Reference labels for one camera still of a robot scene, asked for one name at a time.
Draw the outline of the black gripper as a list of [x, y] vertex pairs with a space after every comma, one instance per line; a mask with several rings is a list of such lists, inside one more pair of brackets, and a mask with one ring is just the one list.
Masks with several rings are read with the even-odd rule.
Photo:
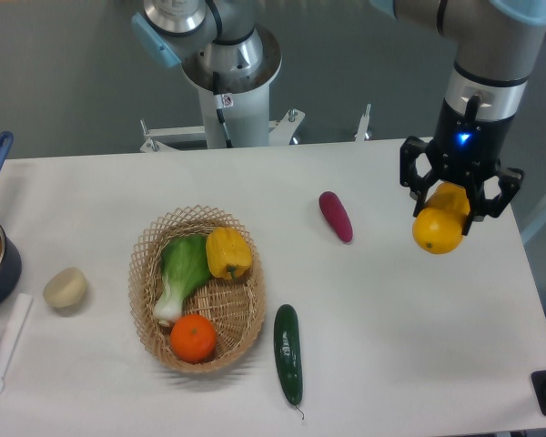
[[[483, 221], [487, 216], [498, 218], [524, 180], [523, 170], [501, 165], [501, 149], [512, 120], [469, 119], [443, 102], [433, 139], [426, 142], [409, 136], [399, 149], [399, 183], [415, 200], [413, 216], [425, 208], [430, 188], [442, 180], [465, 188], [470, 210], [462, 227], [463, 236], [469, 235], [474, 221]], [[430, 164], [424, 176], [417, 168], [421, 156]], [[493, 177], [498, 179], [500, 193], [486, 198], [484, 182]]]

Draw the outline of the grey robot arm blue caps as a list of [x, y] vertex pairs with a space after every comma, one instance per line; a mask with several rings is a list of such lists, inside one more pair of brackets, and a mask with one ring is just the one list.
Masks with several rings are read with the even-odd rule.
[[[464, 229], [498, 217], [523, 180], [520, 169], [501, 166], [500, 152], [546, 32], [546, 1], [378, 1], [376, 7], [458, 45], [433, 138], [409, 137], [401, 146], [400, 184], [417, 211], [438, 181], [464, 188]], [[131, 25], [152, 58], [182, 66], [197, 87], [209, 147], [268, 144], [268, 101], [257, 108], [239, 103], [267, 88], [281, 64], [278, 42], [257, 24], [252, 2], [145, 1]]]

